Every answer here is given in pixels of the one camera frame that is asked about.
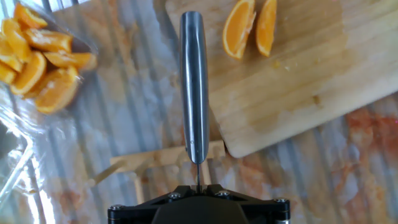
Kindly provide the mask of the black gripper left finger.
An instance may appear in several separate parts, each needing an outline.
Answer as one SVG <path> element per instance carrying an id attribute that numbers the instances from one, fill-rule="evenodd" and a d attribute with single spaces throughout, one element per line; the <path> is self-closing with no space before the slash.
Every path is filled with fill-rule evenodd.
<path id="1" fill-rule="evenodd" d="M 108 208 L 108 224 L 151 223 L 161 206 L 195 196 L 198 189 L 197 185 L 179 185 L 174 191 L 139 205 L 112 205 Z"/>

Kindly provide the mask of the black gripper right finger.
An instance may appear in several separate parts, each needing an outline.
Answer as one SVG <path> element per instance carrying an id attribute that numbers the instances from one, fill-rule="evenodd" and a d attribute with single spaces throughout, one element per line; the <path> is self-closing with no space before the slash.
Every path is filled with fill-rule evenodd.
<path id="1" fill-rule="evenodd" d="M 286 198 L 261 200 L 220 185 L 204 185 L 199 214 L 206 223 L 271 223 L 291 222 L 290 201 Z"/>

